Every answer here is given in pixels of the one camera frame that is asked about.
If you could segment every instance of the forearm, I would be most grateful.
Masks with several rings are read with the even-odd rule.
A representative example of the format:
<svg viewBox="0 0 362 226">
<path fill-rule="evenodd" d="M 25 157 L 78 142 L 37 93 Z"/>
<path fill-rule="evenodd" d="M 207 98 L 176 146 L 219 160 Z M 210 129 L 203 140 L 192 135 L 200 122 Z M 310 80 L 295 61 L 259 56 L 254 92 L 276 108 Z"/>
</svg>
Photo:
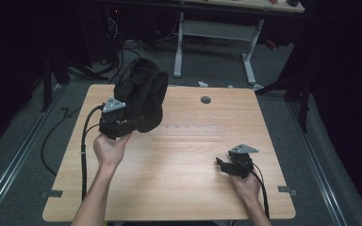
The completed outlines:
<svg viewBox="0 0 362 226">
<path fill-rule="evenodd" d="M 72 225 L 103 225 L 107 206 L 107 195 L 113 172 L 99 169 L 95 179 L 81 203 Z"/>
<path fill-rule="evenodd" d="M 272 225 L 258 200 L 244 200 L 249 218 L 254 226 Z"/>
</svg>

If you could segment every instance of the person's left hand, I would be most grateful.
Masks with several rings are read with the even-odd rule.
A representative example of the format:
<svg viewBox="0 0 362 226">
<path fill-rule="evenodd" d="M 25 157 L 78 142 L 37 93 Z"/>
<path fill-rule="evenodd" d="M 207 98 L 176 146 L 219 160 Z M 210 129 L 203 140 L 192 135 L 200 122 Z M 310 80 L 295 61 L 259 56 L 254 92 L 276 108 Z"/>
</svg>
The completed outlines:
<svg viewBox="0 0 362 226">
<path fill-rule="evenodd" d="M 99 169 L 114 173 L 124 157 L 125 144 L 131 138 L 131 133 L 119 139 L 107 138 L 104 134 L 93 141 L 93 149 L 99 161 Z"/>
</svg>

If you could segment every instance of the person's right arm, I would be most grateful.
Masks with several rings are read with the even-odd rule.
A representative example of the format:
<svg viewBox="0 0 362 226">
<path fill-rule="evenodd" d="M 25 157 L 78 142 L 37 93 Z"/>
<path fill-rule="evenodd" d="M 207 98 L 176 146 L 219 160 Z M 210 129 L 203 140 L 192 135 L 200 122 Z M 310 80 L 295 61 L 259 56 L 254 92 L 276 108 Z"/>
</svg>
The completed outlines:
<svg viewBox="0 0 362 226">
<path fill-rule="evenodd" d="M 237 190 L 238 196 L 242 199 L 248 211 L 249 218 L 254 226 L 272 225 L 264 213 L 263 207 L 258 201 L 260 183 L 252 173 L 244 179 L 230 175 L 231 180 Z"/>
</svg>

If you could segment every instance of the person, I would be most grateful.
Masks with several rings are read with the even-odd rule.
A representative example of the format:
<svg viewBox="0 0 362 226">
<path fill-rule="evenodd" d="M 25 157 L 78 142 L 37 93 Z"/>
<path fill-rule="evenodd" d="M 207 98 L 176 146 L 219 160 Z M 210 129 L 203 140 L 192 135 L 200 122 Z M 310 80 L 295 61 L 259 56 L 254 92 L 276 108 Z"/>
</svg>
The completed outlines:
<svg viewBox="0 0 362 226">
<path fill-rule="evenodd" d="M 99 169 L 90 190 L 75 214 L 72 226 L 104 225 L 110 182 L 117 167 L 123 160 L 125 145 L 130 138 L 131 134 L 116 140 L 107 138 L 104 134 L 99 134 L 93 141 L 93 149 L 98 158 Z M 271 225 L 258 200 L 260 183 L 254 175 L 250 173 L 244 179 L 230 175 L 230 178 L 239 197 L 246 206 L 253 225 Z"/>
</svg>

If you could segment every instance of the table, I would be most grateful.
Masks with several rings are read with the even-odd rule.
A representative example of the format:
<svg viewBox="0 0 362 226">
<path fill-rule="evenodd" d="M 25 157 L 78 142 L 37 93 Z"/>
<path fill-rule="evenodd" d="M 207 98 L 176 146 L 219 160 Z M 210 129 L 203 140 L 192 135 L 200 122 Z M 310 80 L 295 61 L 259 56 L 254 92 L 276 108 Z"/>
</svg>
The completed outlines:
<svg viewBox="0 0 362 226">
<path fill-rule="evenodd" d="M 269 0 L 182 0 L 182 4 L 207 4 L 214 6 L 224 6 L 231 8 L 252 8 L 263 11 L 282 11 L 289 13 L 303 13 L 304 7 L 299 3 L 296 7 L 288 5 L 287 0 L 278 0 L 277 4 L 271 4 Z M 197 20 L 185 20 L 184 13 L 180 12 L 180 20 L 178 26 L 178 45 L 175 54 L 174 63 L 174 77 L 180 77 L 182 71 L 182 55 L 183 55 L 183 38 L 185 35 L 201 36 L 218 39 L 229 40 L 243 40 L 249 41 L 250 45 L 247 48 L 246 54 L 242 54 L 243 65 L 248 78 L 248 82 L 251 85 L 255 84 L 255 75 L 252 70 L 251 57 L 257 43 L 257 39 L 260 35 L 261 28 L 263 26 L 264 19 L 257 20 L 255 25 L 239 25 L 239 24 L 222 24 L 203 22 Z"/>
<path fill-rule="evenodd" d="M 43 211 L 47 221 L 71 221 L 81 203 L 80 143 L 90 111 L 113 93 L 111 85 L 92 85 Z M 201 102 L 202 96 L 211 99 Z M 229 162 L 227 151 L 246 144 L 264 177 L 271 218 L 293 218 L 289 193 L 278 191 L 286 182 L 269 132 L 251 89 L 168 87 L 163 121 L 149 133 L 134 132 L 110 186 L 107 221 L 247 219 L 228 175 L 215 163 Z M 99 121 L 100 113 L 90 119 Z M 97 171 L 92 141 L 87 136 L 88 187 Z"/>
</svg>

